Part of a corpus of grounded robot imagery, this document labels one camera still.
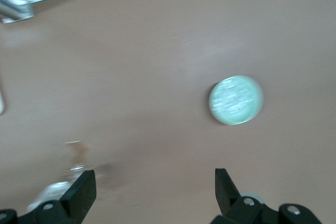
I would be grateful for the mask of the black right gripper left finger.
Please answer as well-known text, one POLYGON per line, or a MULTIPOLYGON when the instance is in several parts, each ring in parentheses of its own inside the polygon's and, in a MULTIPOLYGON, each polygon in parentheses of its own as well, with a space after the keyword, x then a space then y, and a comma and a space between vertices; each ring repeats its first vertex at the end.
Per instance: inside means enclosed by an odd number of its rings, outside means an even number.
POLYGON ((86 170, 59 199, 45 201, 36 208, 36 222, 82 223, 95 199, 95 173, 86 170))

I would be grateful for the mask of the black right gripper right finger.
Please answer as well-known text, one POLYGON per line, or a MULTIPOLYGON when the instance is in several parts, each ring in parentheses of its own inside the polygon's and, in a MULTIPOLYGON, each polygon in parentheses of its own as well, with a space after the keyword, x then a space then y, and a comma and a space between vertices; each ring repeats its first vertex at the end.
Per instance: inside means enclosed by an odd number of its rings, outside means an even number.
POLYGON ((221 214, 212 223, 280 223, 277 211, 253 196, 242 196, 224 168, 215 169, 215 196, 221 214))

